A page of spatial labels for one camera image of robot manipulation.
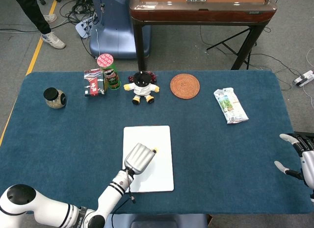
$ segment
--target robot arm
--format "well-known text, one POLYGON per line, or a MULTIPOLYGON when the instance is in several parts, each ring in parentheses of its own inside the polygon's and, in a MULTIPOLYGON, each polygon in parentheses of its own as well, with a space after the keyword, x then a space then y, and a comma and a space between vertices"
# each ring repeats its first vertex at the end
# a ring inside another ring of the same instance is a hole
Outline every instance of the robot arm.
POLYGON ((125 159, 126 169, 119 171, 98 198, 96 211, 51 200, 28 185, 13 185, 0 197, 1 228, 19 228, 27 211, 33 211, 35 220, 43 225, 103 228, 109 213, 133 182, 133 175, 142 173, 155 153, 138 143, 125 159))
POLYGON ((290 142, 298 153, 301 161, 301 172, 284 167, 279 161, 275 161, 276 167, 286 175, 303 180, 305 185, 314 192, 314 142, 308 137, 296 134, 280 134, 280 138, 290 142))

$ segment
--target person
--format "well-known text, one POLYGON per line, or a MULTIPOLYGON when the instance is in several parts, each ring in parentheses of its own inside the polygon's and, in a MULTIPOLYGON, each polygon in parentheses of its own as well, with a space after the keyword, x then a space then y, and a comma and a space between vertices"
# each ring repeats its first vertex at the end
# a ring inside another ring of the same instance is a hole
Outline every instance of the person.
POLYGON ((65 48, 66 44, 62 42, 51 31, 49 23, 57 19, 55 14, 43 15, 38 6, 37 0, 16 0, 27 17, 35 24, 37 29, 42 33, 41 38, 44 42, 57 49, 65 48))

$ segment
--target tripod stand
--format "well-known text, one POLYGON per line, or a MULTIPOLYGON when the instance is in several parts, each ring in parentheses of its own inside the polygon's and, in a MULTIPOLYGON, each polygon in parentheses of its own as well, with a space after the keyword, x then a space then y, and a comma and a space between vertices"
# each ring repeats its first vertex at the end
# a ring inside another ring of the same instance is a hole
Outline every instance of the tripod stand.
MULTIPOLYGON (((237 36, 239 36, 239 35, 245 33, 246 31, 249 31, 249 33, 247 34, 247 36, 246 36, 246 38, 245 38, 245 40, 247 40, 248 37, 249 37, 249 35, 250 35, 250 33, 252 32, 252 28, 251 28, 251 27, 248 27, 247 29, 245 29, 245 30, 243 30, 243 31, 241 31, 241 32, 239 32, 239 33, 237 33, 237 34, 235 34, 235 35, 233 35, 233 36, 231 36, 231 37, 229 37, 229 38, 227 38, 227 39, 225 39, 225 40, 223 40, 223 41, 221 41, 221 42, 219 42, 219 43, 217 43, 217 44, 215 44, 215 45, 213 45, 213 46, 211 46, 211 47, 209 47, 209 48, 207 48, 206 51, 208 51, 208 50, 210 50, 210 49, 212 49, 212 48, 215 48, 215 47, 217 47, 218 45, 222 44, 222 45, 224 45, 227 49, 229 49, 233 54, 238 55, 239 52, 234 51, 231 47, 229 47, 227 44, 225 44, 225 42, 227 42, 227 41, 229 41, 230 39, 233 39, 233 38, 235 38, 235 37, 237 37, 237 36)), ((244 63, 246 64, 246 69, 247 69, 247 70, 249 69, 249 66, 250 66, 251 52, 252 52, 252 51, 249 52, 247 61, 246 61, 246 60, 244 61, 244 63)))

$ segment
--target woven coaster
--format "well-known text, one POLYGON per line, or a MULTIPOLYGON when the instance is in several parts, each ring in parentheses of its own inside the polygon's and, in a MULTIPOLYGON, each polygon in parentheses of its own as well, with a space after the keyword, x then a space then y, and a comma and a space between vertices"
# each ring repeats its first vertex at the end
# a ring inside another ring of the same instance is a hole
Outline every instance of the woven coaster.
POLYGON ((179 74, 170 82, 172 93, 181 99, 191 99, 200 91, 200 82, 189 74, 179 74))

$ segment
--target glass jar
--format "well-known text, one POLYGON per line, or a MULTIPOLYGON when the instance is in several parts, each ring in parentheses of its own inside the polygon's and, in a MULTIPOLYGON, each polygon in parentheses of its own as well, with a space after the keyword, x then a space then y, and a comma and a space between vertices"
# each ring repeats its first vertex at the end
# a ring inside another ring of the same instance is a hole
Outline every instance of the glass jar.
POLYGON ((44 91, 44 98, 49 107, 53 109, 60 109, 65 106, 67 100, 65 94, 54 87, 47 88, 44 91))

